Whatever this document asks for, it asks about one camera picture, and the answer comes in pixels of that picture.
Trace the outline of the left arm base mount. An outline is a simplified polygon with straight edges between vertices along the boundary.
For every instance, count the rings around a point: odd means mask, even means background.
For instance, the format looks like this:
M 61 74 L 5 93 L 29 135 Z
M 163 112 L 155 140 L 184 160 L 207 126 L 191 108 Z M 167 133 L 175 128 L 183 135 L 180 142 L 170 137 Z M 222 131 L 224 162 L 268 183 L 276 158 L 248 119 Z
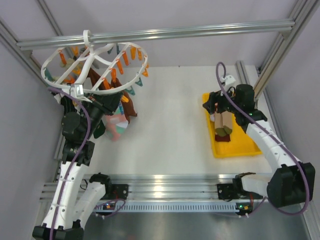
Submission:
M 128 184 L 113 184 L 109 195 L 111 200 L 123 199 L 126 200 L 129 194 Z

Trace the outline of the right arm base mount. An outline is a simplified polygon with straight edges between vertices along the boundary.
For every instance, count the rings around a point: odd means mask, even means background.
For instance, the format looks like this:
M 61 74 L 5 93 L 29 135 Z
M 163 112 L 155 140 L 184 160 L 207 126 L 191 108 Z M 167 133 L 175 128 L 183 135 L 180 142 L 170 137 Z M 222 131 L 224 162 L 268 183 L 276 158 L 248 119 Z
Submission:
M 231 202 L 232 200 L 250 200 L 250 194 L 241 192 L 232 183 L 218 183 L 216 185 L 218 199 L 225 202 Z

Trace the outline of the pink patterned sock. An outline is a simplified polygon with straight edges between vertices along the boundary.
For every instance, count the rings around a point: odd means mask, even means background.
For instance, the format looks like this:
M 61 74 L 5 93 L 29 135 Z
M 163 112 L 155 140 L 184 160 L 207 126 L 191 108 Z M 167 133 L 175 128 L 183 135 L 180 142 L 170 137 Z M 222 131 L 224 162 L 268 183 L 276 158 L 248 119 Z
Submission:
M 118 104 L 115 113 L 113 115 L 106 115 L 103 122 L 107 136 L 112 141 L 117 141 L 126 131 L 129 125 L 129 121 L 125 116 L 124 108 L 121 102 Z

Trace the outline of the white round clip hanger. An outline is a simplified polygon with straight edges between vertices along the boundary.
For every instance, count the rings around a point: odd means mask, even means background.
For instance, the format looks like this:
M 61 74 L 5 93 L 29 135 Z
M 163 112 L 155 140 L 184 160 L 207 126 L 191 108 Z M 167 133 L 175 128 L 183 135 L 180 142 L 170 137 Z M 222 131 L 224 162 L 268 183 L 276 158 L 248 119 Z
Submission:
M 64 48 L 56 49 L 41 66 L 41 76 L 50 86 L 69 93 L 70 85 L 82 84 L 84 95 L 110 95 L 131 91 L 134 85 L 142 86 L 142 77 L 148 77 L 149 56 L 144 48 L 133 42 L 107 43 L 98 47 L 84 44 L 82 49 L 72 48 L 75 62 L 69 68 L 60 67 L 66 63 Z M 100 79 L 92 86 L 88 73 L 95 70 Z M 98 87 L 104 80 L 119 79 L 122 86 L 107 90 Z

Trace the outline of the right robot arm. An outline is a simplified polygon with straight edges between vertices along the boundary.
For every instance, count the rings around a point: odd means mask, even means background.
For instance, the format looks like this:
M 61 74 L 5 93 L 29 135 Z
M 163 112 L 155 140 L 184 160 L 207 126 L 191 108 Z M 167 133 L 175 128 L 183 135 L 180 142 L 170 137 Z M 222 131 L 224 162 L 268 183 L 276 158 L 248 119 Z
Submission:
M 305 203 L 313 198 L 316 170 L 294 156 L 271 129 L 267 117 L 258 110 L 251 85 L 239 84 L 235 90 L 216 91 L 208 95 L 203 108 L 209 113 L 232 113 L 235 122 L 263 153 L 271 175 L 253 172 L 234 177 L 233 192 L 238 198 L 250 193 L 266 197 L 276 208 Z

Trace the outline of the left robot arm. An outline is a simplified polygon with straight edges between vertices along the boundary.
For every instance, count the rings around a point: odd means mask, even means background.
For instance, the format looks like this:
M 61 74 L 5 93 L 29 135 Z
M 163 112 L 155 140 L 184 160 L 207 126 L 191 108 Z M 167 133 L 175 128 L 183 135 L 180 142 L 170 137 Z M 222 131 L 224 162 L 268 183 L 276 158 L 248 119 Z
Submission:
M 89 169 L 95 143 L 90 137 L 102 124 L 102 118 L 112 116 L 121 102 L 123 93 L 92 94 L 88 101 L 80 102 L 64 95 L 61 119 L 62 136 L 65 138 L 60 164 L 60 176 L 46 217 L 32 232 L 36 240 L 81 240 L 86 223 L 100 199 L 113 194 L 108 175 L 91 176 L 81 197 L 79 189 Z

